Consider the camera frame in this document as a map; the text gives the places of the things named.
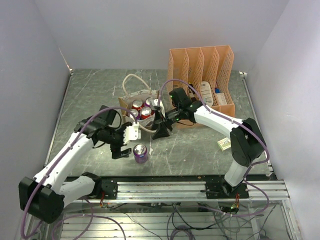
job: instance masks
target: purple soda can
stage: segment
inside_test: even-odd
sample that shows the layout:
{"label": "purple soda can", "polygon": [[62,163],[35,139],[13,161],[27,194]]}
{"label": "purple soda can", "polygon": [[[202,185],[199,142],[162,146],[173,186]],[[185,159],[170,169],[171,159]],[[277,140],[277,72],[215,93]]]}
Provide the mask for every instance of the purple soda can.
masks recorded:
{"label": "purple soda can", "polygon": [[148,159],[148,149],[143,144],[137,144],[133,148],[134,159],[138,164],[144,164]]}

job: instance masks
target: gray marble tabletop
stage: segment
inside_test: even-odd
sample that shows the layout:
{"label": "gray marble tabletop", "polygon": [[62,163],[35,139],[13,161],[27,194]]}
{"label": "gray marble tabletop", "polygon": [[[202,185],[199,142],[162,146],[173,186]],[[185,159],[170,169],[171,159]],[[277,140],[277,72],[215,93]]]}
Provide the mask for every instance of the gray marble tabletop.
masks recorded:
{"label": "gray marble tabletop", "polygon": [[[119,106],[118,97],[124,96],[122,81],[128,74],[144,79],[152,89],[158,90],[166,81],[167,71],[127,69],[76,69],[70,79],[62,114],[58,122],[54,142],[49,155],[51,161],[66,144],[76,124],[94,113],[101,105]],[[253,118],[246,89],[240,74],[232,71],[229,81],[230,95],[235,104],[235,117]],[[129,79],[128,92],[145,89],[136,79]],[[152,140],[150,133],[142,131],[137,143],[152,149],[149,160],[138,164],[133,154],[128,158],[112,159],[109,145],[92,149],[79,159],[70,176],[91,172],[99,176],[169,176],[169,175],[223,175],[233,160],[231,150],[221,151],[217,141],[224,136],[206,126],[182,128],[173,127],[170,137]],[[266,164],[251,170],[251,174],[268,174]]]}

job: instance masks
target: white wall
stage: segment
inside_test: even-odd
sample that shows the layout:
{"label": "white wall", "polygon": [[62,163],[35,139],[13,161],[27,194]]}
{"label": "white wall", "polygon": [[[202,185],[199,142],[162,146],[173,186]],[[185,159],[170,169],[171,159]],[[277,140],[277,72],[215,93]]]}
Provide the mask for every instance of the white wall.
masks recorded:
{"label": "white wall", "polygon": [[33,0],[1,1],[0,239],[14,239],[18,184],[43,167],[69,74]]}
{"label": "white wall", "polygon": [[73,69],[166,69],[169,49],[231,45],[247,71],[288,0],[35,0]]}
{"label": "white wall", "polygon": [[320,1],[290,0],[248,88],[271,161],[284,179],[304,239],[319,239]]}

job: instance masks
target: white bag handle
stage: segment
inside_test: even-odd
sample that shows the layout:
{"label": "white bag handle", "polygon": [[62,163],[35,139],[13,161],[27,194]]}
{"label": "white bag handle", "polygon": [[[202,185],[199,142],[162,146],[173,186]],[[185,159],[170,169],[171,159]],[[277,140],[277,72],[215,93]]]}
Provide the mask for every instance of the white bag handle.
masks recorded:
{"label": "white bag handle", "polygon": [[146,86],[146,88],[150,91],[149,94],[151,94],[151,88],[149,87],[149,85],[148,85],[141,77],[139,77],[139,76],[131,73],[131,74],[127,75],[127,76],[123,79],[123,82],[122,82],[122,89],[123,89],[125,95],[126,95],[128,98],[130,98],[130,96],[129,96],[129,93],[127,92],[126,88],[125,88],[125,83],[126,83],[126,81],[127,81],[127,79],[128,79],[129,77],[135,77],[136,79],[139,79],[139,80]]}

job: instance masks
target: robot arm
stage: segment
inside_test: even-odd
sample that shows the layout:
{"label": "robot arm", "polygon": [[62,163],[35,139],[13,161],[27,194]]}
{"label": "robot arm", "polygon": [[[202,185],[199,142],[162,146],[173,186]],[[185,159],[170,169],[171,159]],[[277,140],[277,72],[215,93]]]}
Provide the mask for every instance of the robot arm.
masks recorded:
{"label": "robot arm", "polygon": [[232,119],[232,121],[229,121],[212,114],[202,105],[202,102],[191,102],[183,88],[176,88],[169,94],[175,109],[167,112],[165,117],[160,111],[155,112],[156,115],[152,129],[156,130],[156,133],[153,139],[170,136],[168,129],[172,131],[171,125],[183,119],[190,120],[193,123],[203,124],[225,135],[231,141],[233,161],[224,176],[225,182],[222,187],[226,194],[233,192],[242,183],[250,164],[264,151],[261,144],[250,133],[233,123],[233,121],[245,125],[265,144],[256,121],[252,118],[242,120],[225,115],[229,119]]}
{"label": "robot arm", "polygon": [[[45,179],[40,189],[33,198],[28,213],[45,221],[54,222],[63,209],[74,200],[83,196],[97,197],[101,193],[101,178],[93,173],[85,172],[72,182],[64,184],[65,179],[75,167],[78,160],[98,142],[110,144],[112,158],[118,159],[127,157],[131,153],[131,148],[121,151],[129,141],[141,138],[138,123],[125,123],[118,129],[109,127],[116,116],[115,110],[105,112],[94,119],[84,132],[79,136],[76,144],[58,162],[54,170]],[[27,201],[37,184],[41,181],[48,169],[58,160],[58,157],[68,148],[78,136],[79,131],[87,119],[80,121],[71,134],[70,139],[57,154],[57,156],[32,179],[24,177],[19,183],[20,208],[25,209]]]}

